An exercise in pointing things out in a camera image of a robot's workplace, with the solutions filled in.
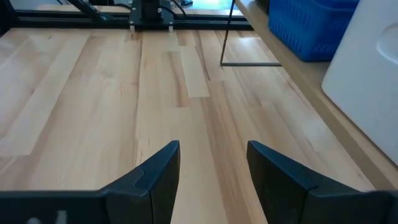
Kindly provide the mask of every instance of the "wooden shelf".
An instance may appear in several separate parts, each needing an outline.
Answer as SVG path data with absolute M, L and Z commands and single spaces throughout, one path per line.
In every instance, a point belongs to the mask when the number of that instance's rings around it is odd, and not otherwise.
M 301 61 L 269 30 L 268 15 L 255 1 L 236 5 L 375 188 L 398 189 L 396 165 L 322 91 L 330 63 Z

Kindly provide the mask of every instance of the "white plastic container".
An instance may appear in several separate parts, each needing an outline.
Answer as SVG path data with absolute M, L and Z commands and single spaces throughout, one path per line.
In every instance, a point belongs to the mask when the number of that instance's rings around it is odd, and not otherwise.
M 398 164 L 398 0 L 360 0 L 322 88 Z

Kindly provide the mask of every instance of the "white object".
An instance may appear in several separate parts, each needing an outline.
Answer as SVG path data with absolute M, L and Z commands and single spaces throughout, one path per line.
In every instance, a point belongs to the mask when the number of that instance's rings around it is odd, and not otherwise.
M 360 0 L 322 88 L 398 164 L 397 0 Z

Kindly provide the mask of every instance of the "black cable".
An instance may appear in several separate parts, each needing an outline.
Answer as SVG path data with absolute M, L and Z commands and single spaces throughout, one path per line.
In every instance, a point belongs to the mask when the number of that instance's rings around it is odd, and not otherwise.
M 176 0 L 172 0 L 172 1 L 181 10 L 182 14 L 184 14 L 184 16 L 187 16 L 187 13 L 185 13 L 185 10 L 180 6 L 180 4 L 177 3 Z
M 122 4 L 122 3 L 117 3 L 114 6 L 120 6 L 120 7 L 126 8 L 126 9 L 131 9 L 131 6 L 126 5 L 126 4 Z
M 178 15 L 175 12 L 173 12 L 171 9 L 169 9 L 169 8 L 167 8 L 165 6 L 159 6 L 159 7 L 161 7 L 164 10 L 166 10 L 167 12 L 173 14 L 174 18 L 178 17 Z

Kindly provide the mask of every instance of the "blue plastic basket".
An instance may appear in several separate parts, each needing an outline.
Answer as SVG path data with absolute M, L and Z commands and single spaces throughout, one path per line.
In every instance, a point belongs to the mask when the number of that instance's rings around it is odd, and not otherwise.
M 270 30 L 301 60 L 331 60 L 359 0 L 272 0 Z

